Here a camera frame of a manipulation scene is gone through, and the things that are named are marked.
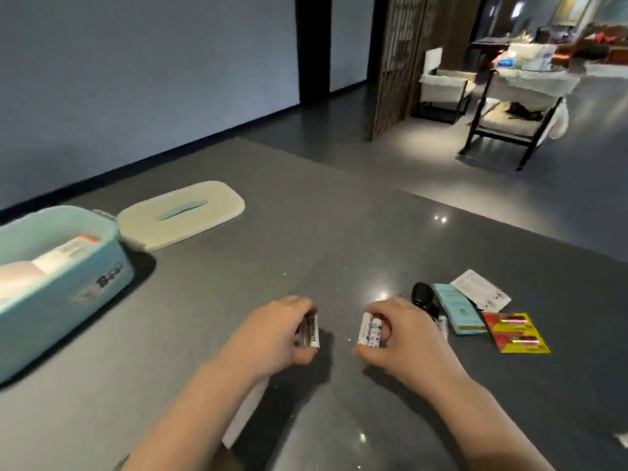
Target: plastic container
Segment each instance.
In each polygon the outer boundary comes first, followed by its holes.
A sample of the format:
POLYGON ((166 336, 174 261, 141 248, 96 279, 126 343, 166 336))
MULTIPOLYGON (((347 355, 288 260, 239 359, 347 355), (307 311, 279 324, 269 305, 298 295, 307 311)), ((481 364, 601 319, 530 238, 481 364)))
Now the plastic container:
POLYGON ((0 305, 0 383, 62 339, 132 280, 114 218, 54 206, 0 227, 0 264, 31 261, 79 234, 98 238, 83 257, 0 305))

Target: light blue booklet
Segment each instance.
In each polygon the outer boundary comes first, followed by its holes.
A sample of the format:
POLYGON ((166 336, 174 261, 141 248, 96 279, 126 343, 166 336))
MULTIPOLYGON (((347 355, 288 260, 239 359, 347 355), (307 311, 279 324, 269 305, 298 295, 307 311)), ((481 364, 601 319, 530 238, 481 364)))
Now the light blue booklet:
POLYGON ((487 331, 486 324, 462 292, 452 285, 434 285, 434 289, 456 334, 482 334, 487 331))

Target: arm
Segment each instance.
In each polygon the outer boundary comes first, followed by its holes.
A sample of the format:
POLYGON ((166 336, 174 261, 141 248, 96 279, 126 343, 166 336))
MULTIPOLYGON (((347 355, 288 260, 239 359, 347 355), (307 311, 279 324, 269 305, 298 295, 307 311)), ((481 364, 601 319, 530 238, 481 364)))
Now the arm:
POLYGON ((243 400, 263 378, 309 364, 317 349, 295 347, 312 302, 289 296, 253 311, 220 354, 202 365, 166 414, 133 448, 122 471, 207 469, 243 400))
POLYGON ((427 399, 472 470, 553 470, 491 393, 467 375, 424 311, 401 298, 373 303, 366 310, 387 320, 382 331, 386 348, 358 345, 354 354, 427 399))

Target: person's right hand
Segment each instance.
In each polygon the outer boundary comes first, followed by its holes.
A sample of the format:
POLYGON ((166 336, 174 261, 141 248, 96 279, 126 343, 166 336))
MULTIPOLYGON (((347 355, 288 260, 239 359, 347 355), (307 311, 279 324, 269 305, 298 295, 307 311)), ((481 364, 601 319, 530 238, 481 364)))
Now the person's right hand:
POLYGON ((413 392, 430 399, 445 387, 455 387, 467 372, 432 318, 400 297, 378 301, 366 312, 383 316, 390 326, 382 331, 385 348, 357 345, 355 356, 383 368, 413 392))

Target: chair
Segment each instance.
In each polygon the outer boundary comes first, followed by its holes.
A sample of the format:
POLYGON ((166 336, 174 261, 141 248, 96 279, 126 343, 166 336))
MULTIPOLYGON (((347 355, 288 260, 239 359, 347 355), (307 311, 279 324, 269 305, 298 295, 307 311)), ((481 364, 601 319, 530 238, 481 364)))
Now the chair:
POLYGON ((562 102, 562 97, 511 86, 506 78, 499 75, 498 70, 491 70, 482 100, 471 123, 467 143, 459 154, 466 155, 475 135, 489 137, 527 147, 517 167, 517 171, 523 170, 534 151, 547 137, 550 123, 562 102), (506 112, 512 102, 538 106, 540 109, 535 110, 545 112, 541 120, 512 118, 506 112))
POLYGON ((443 58, 443 48, 431 49, 425 53, 423 76, 420 80, 420 97, 414 117, 428 118, 439 122, 455 124, 461 115, 467 113, 471 103, 471 93, 475 89, 475 73, 448 71, 439 69, 443 58), (461 111, 463 102, 467 99, 464 111, 461 111), (434 106, 434 104, 454 104, 454 109, 434 106), (423 111, 451 112, 452 120, 442 120, 436 116, 425 116, 423 111))

